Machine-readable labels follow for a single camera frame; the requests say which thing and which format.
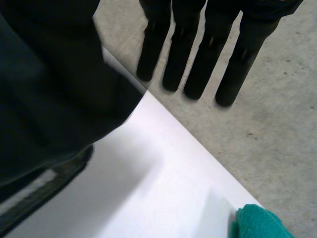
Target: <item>white sheet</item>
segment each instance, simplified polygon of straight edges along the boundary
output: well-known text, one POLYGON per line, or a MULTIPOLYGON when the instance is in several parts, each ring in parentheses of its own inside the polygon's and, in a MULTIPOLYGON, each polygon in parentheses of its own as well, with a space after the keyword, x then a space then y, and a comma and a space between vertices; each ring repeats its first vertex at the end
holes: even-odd
POLYGON ((87 169, 7 238, 228 238, 247 203, 259 205, 147 92, 87 169))

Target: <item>teal cloth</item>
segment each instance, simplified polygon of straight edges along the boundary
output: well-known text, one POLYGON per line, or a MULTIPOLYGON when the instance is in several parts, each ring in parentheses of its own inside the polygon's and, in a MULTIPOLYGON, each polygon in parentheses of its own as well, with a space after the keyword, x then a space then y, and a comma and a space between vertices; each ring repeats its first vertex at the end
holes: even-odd
POLYGON ((230 238, 294 238, 272 212, 257 205, 245 205, 236 214, 230 238))

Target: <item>green towel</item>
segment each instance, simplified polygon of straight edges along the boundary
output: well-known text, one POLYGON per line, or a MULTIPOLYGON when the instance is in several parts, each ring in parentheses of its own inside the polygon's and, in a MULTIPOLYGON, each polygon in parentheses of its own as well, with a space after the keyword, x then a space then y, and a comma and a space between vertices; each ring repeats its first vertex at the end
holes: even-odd
POLYGON ((294 238, 272 212, 257 205, 245 205, 236 214, 230 238, 294 238))

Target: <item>concrete floor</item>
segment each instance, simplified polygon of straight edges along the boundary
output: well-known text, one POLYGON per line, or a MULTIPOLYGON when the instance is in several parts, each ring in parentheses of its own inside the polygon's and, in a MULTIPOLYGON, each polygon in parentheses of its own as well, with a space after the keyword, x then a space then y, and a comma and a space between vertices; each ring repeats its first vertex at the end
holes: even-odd
MULTIPOLYGON (((138 0, 102 0, 96 20, 105 46, 135 72, 146 19, 138 0)), ((317 1, 305 0, 267 39, 229 110, 213 97, 239 34, 239 19, 203 97, 164 93, 160 78, 171 27, 150 91, 295 235, 317 238, 317 1)), ((200 28, 187 70, 204 32, 200 28)))

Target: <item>white surface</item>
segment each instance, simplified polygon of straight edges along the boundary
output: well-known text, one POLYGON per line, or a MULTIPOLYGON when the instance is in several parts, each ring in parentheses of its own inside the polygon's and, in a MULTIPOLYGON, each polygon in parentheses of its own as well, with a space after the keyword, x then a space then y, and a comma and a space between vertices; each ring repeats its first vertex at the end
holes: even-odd
POLYGON ((227 238, 247 203, 258 204, 146 93, 87 169, 8 238, 227 238))

